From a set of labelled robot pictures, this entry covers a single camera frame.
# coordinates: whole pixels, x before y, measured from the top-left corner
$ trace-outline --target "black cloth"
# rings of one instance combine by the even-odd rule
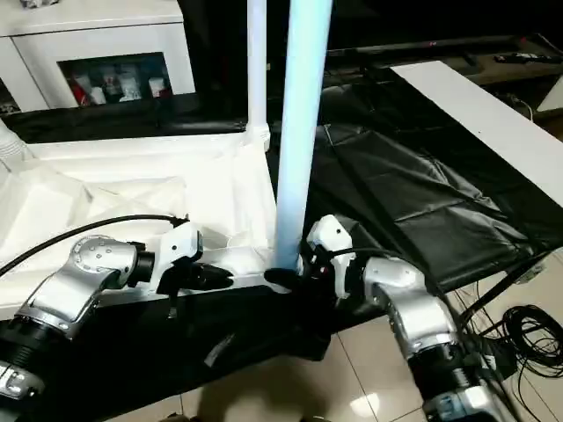
[[[244,128],[228,113],[205,120],[196,99],[173,98],[167,113],[154,112],[161,103],[130,103],[6,123],[28,142],[132,137],[143,125],[142,136]],[[280,101],[270,104],[275,187]],[[563,245],[561,208],[390,70],[323,91],[305,230],[329,213],[347,217],[355,245],[399,251],[448,290]],[[382,314],[354,298],[334,308],[316,288],[184,297],[178,320],[167,319],[168,306],[98,309],[29,418],[110,418],[278,354],[322,359],[331,333]]]

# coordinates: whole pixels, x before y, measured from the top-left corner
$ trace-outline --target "silver robot arm segment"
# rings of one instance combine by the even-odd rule
[[[465,358],[448,307],[427,291],[418,268],[399,258],[370,258],[363,283],[366,298],[387,311],[428,420],[503,420],[493,392]]]
[[[201,234],[185,222],[162,236],[156,252],[107,236],[84,237],[0,330],[0,397],[25,401],[56,376],[56,364],[98,305],[104,290],[158,281],[174,262],[202,254]]]

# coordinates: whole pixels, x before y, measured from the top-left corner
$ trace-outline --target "black cable bundle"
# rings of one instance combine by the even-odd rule
[[[518,362],[544,378],[563,377],[563,327],[534,305],[504,313],[500,331]]]

